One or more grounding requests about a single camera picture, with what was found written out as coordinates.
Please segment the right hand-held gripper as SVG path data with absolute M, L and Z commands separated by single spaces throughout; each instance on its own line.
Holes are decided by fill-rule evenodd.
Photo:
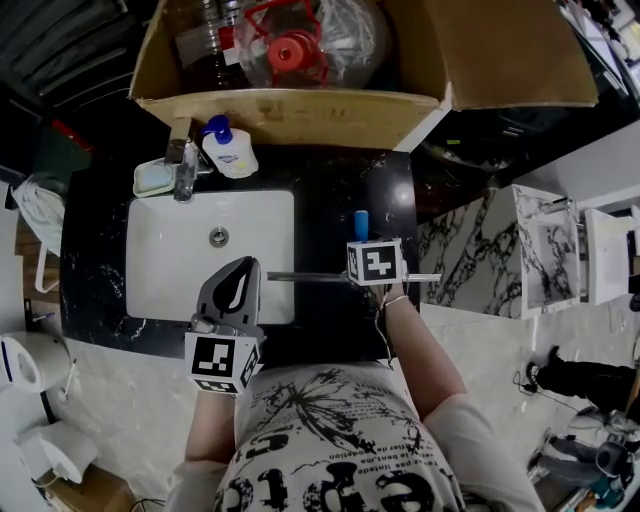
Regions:
M 346 245 L 348 279 L 355 285 L 393 285 L 404 280 L 402 240 L 388 238 Z

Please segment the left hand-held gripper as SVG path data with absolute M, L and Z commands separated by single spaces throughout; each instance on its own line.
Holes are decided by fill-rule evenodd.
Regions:
M 185 333 L 187 377 L 199 390 L 237 397 L 257 371 L 261 265 L 238 258 L 204 282 Z

